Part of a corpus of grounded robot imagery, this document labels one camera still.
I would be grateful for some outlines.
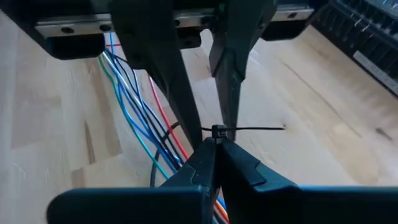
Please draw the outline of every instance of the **red wire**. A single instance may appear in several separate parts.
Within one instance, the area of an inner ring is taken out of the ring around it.
[[[159,97],[157,97],[157,93],[156,93],[156,90],[155,90],[154,82],[152,81],[152,79],[151,79],[151,77],[149,75],[148,75],[148,79],[149,79],[149,83],[150,83],[150,88],[152,89],[152,93],[154,94],[154,97],[155,97],[155,101],[156,101],[157,107],[159,108],[160,113],[161,113],[161,115],[163,117],[163,120],[166,123],[167,129],[169,130],[170,134],[172,135],[175,143],[177,144],[178,148],[180,149],[180,151],[181,151],[182,155],[184,156],[185,160],[187,160],[188,159],[187,152],[182,147],[180,141],[177,139],[176,135],[173,132],[173,129],[172,129],[171,124],[170,124],[170,121],[169,121],[169,119],[167,119],[166,114],[164,113],[164,110],[163,110],[162,106],[160,105]]]
[[[113,44],[113,47],[118,47],[118,46],[121,46],[120,44]]]
[[[164,110],[163,110],[162,106],[160,105],[159,97],[157,96],[154,82],[152,81],[152,79],[151,79],[151,77],[149,75],[148,75],[148,79],[149,79],[149,83],[150,83],[150,88],[152,89],[152,93],[154,94],[154,98],[155,98],[157,107],[159,108],[159,111],[160,111],[160,113],[161,113],[161,115],[163,117],[163,120],[166,123],[167,129],[169,130],[170,134],[172,135],[175,143],[177,143],[178,148],[180,148],[181,153],[183,154],[184,158],[187,160],[188,159],[187,152],[184,150],[184,148],[182,147],[180,141],[177,139],[176,135],[173,132],[173,129],[172,129],[171,125],[170,125],[170,121],[166,117],[166,114],[164,113]],[[228,214],[225,212],[224,208],[218,202],[216,202],[216,209],[218,210],[219,214],[221,214],[221,216],[224,218],[224,220],[227,223],[229,223]]]

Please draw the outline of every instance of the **blue wire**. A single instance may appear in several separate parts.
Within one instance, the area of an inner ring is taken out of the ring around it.
[[[148,139],[149,139],[152,143],[154,143],[154,144],[155,144],[155,147],[157,148],[157,150],[160,151],[160,154],[162,155],[162,157],[163,157],[164,161],[166,162],[166,164],[169,166],[170,170],[171,170],[173,173],[176,173],[177,170],[176,170],[175,167],[172,165],[170,159],[169,159],[169,158],[166,156],[166,154],[164,153],[164,150],[163,150],[162,146],[159,144],[159,142],[156,141],[156,138],[155,138],[155,136],[154,136],[154,133],[153,133],[152,130],[148,127],[148,125],[146,125],[146,123],[145,123],[144,120],[143,120],[143,117],[138,113],[137,108],[136,108],[136,107],[134,106],[134,104],[132,103],[132,98],[131,98],[130,95],[127,93],[126,89],[121,85],[121,79],[120,79],[120,77],[119,77],[119,71],[115,71],[115,68],[114,68],[113,66],[110,66],[110,65],[109,65],[109,67],[111,68],[111,70],[112,70],[113,73],[115,74],[116,79],[118,80],[119,88],[121,88],[121,90],[123,91],[124,96],[126,97],[126,99],[127,99],[128,103],[130,104],[132,110],[133,110],[134,113],[137,115],[138,119],[140,120],[140,122],[142,123],[142,125],[144,126],[144,128],[147,130],[147,133],[148,133],[148,135],[149,135],[149,138],[148,138]]]
[[[113,54],[113,40],[112,40],[112,33],[111,33],[111,32],[109,33],[109,39],[110,39],[110,44],[111,44],[111,52],[112,52],[112,54]],[[117,74],[115,74],[115,75],[116,75],[116,78],[118,79],[118,83],[119,83],[119,94],[120,94],[120,88],[121,88],[122,86],[121,86],[121,84],[120,84],[120,79],[119,79],[119,77],[117,76]],[[140,102],[141,102],[142,107],[144,107],[144,105],[145,105],[146,108],[149,109],[150,113],[152,113],[152,115],[155,117],[155,119],[157,120],[157,122],[158,122],[159,124],[161,124],[159,118],[155,115],[155,113],[149,108],[149,106],[148,106],[146,103],[144,104],[144,101],[142,100],[141,93],[140,93],[139,88],[138,88],[137,79],[134,79],[134,80],[135,80],[135,83],[136,83],[137,92],[138,92],[138,96],[139,96],[139,99],[140,99]],[[133,108],[135,114],[136,114],[136,115],[138,116],[138,118],[140,119],[140,122],[141,122],[142,125],[144,125],[144,127],[145,127],[146,124],[143,122],[143,120],[142,120],[140,114],[136,111],[135,107],[133,107],[132,102],[131,102],[131,99],[130,99],[129,96],[126,94],[126,90],[125,90],[124,88],[123,88],[123,92],[124,92],[124,95],[125,95],[126,98],[127,98],[127,101],[129,102],[129,104],[130,104],[131,107]],[[124,107],[123,99],[122,99],[119,103],[121,104],[121,106],[123,105],[123,107]],[[128,114],[126,108],[123,109],[123,113],[124,113],[126,119],[127,119],[127,118],[131,118],[130,115]],[[131,125],[131,123],[129,123],[129,125],[130,125],[130,127],[133,129],[134,134],[136,134],[136,136],[137,136],[137,138],[139,139],[139,141],[141,142],[141,144],[143,144],[144,148],[146,148],[145,143],[142,141],[141,137],[139,137],[139,135],[136,133],[134,127]],[[152,130],[149,129],[149,127],[147,127],[147,130],[150,131],[152,135],[154,135],[154,134],[152,133]],[[165,174],[164,170],[161,168],[161,166],[159,165],[159,163],[155,160],[155,158],[154,158],[153,155],[150,153],[150,151],[148,150],[148,148],[146,148],[146,151],[147,151],[147,153],[149,153],[149,156],[151,157],[151,159],[157,164],[157,168],[161,171],[161,173],[163,173],[163,175],[165,176],[165,178],[168,179],[167,174]],[[165,162],[167,163],[167,165],[171,168],[172,172],[175,174],[177,171],[176,171],[175,168],[171,165],[171,162],[169,161],[169,159],[166,158],[166,156],[164,155],[164,153],[163,153],[162,150],[160,150],[159,152],[160,152],[160,154],[162,155],[162,157],[164,158],[164,160],[165,160]],[[221,206],[223,206],[224,209],[226,209],[225,203],[224,203],[224,201],[223,201],[220,197],[217,198],[217,201],[221,204]]]
[[[116,95],[116,98],[118,99],[118,102],[120,102],[122,99],[120,99],[120,95]],[[130,113],[127,112],[127,117],[126,117],[127,121],[132,123],[134,125],[134,127],[136,127],[138,129],[139,132],[141,132],[141,134],[143,136],[145,136],[145,138],[147,138],[148,140],[150,140],[151,142],[153,142],[153,139],[151,139],[151,137],[148,135],[148,133],[146,133],[146,131],[144,131],[137,123],[136,121],[134,121],[134,119],[131,117]]]
[[[130,106],[132,107],[133,111],[135,112],[135,114],[138,116],[138,111],[136,110],[135,106],[133,105],[131,99],[128,96],[126,89],[123,88],[123,86],[121,85],[121,83],[119,82],[119,91],[122,90],[124,93],[124,96],[127,98]],[[164,161],[166,162],[166,164],[170,167],[170,169],[173,171],[173,173],[176,173],[176,170],[174,168],[174,166],[172,165],[172,163],[170,162],[169,158],[165,155],[164,151],[162,150],[162,146],[154,139],[153,133],[150,134],[150,138],[153,139],[153,143],[155,144],[157,150],[160,151],[160,154],[162,155]]]
[[[113,54],[113,38],[112,38],[112,32],[109,33],[109,41],[111,42],[111,52]]]
[[[135,72],[134,70],[132,70],[132,74],[134,75],[134,83],[136,84],[136,90],[137,90],[137,95],[138,95],[139,101],[141,102],[142,109],[145,110],[145,108],[144,108],[144,100],[142,99],[141,91],[140,91],[139,85],[138,85],[137,74],[136,74],[136,72]],[[155,137],[155,134],[152,132],[152,130],[149,129],[148,131],[150,131],[150,132],[152,133],[153,137]],[[168,155],[169,155],[169,156],[174,156],[170,151],[166,151],[166,152],[168,152]]]
[[[217,201],[221,204],[221,206],[226,210],[226,206],[225,206],[225,202],[223,201],[223,199],[218,196]]]
[[[121,95],[121,92],[122,92],[122,91],[125,91],[125,90],[123,89],[123,86],[122,86],[120,83],[118,84],[118,86],[119,86],[119,94]],[[124,106],[124,103],[123,103],[123,99],[121,99],[121,102],[120,102],[120,103],[121,103],[120,106],[123,108],[123,110],[127,112],[127,109],[126,109],[126,107]],[[171,162],[167,159],[166,155],[164,154],[163,150],[160,150],[159,152],[160,152],[160,154],[162,155],[162,157],[165,158],[166,164],[167,164],[171,169],[174,169],[174,167],[171,165]]]
[[[127,74],[127,72],[125,71],[125,69],[123,68],[123,66],[120,64],[119,60],[115,58],[114,61],[118,63],[118,65],[121,67],[121,69],[123,70],[123,72],[126,74],[127,80],[128,80],[128,82],[129,82],[130,87],[132,88],[133,92],[134,92],[136,95],[138,95],[139,93],[137,92],[136,87],[134,87],[134,85],[132,84],[131,79],[130,79],[130,76]],[[132,70],[132,72],[133,72],[133,75],[134,75],[134,79],[137,80],[137,75],[136,75],[135,71]],[[149,112],[151,113],[152,117],[154,117],[154,118],[156,119],[157,124],[160,126],[160,128],[162,129],[162,131],[163,131],[164,133],[166,133],[166,130],[165,130],[165,128],[163,127],[163,124],[160,122],[160,119],[156,116],[156,114],[154,113],[154,111],[148,106],[148,104],[147,104],[144,100],[143,100],[143,103],[144,103],[144,106],[146,107],[146,109],[149,110]],[[169,143],[170,143],[171,147],[173,148],[173,150],[176,151],[176,149],[174,148],[173,143],[171,142],[171,140],[170,140],[170,139],[168,139],[168,140],[169,140]],[[182,158],[181,158],[181,156],[180,156],[177,152],[176,152],[176,155],[173,155],[171,151],[169,151],[169,150],[167,150],[167,149],[165,149],[165,150],[166,150],[166,152],[167,152],[168,155],[174,156],[174,158],[176,158],[177,163],[182,164]]]
[[[108,71],[106,71],[104,64],[102,63],[101,59],[99,60],[99,64],[101,65],[102,69],[105,71],[106,75],[108,76],[108,78],[111,80],[112,82],[112,86],[113,86],[113,90],[116,96],[118,95],[118,91],[116,90],[116,84],[114,82],[114,80],[112,79],[111,75],[108,73]],[[116,97],[119,101],[119,104],[122,105],[122,100],[120,99],[120,97]],[[127,118],[128,117],[128,112],[126,110],[126,108],[122,108],[122,112],[124,114],[124,116]],[[169,179],[169,176],[167,175],[166,171],[164,171],[164,169],[162,168],[162,166],[156,161],[155,157],[152,155],[152,153],[150,152],[150,150],[148,149],[148,147],[146,146],[145,142],[142,140],[142,138],[140,137],[140,135],[138,135],[136,129],[134,128],[134,126],[128,122],[130,125],[130,128],[132,129],[134,135],[136,135],[138,141],[141,143],[142,147],[144,148],[144,150],[146,151],[146,153],[148,154],[148,156],[150,157],[150,159],[152,160],[152,162],[156,165],[156,167],[159,169],[159,171],[162,173],[162,175],[166,178]]]

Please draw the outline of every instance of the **wood grain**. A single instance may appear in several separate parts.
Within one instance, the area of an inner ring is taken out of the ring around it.
[[[50,200],[71,188],[148,186],[151,161],[98,61],[51,58],[3,14],[0,28],[0,223],[45,223]],[[201,36],[202,47],[182,55],[210,127],[221,114],[211,34]],[[158,113],[146,72],[138,76]],[[255,45],[239,107],[239,126],[287,127],[240,131],[237,143],[298,184],[398,184],[398,101],[311,27],[295,40]]]

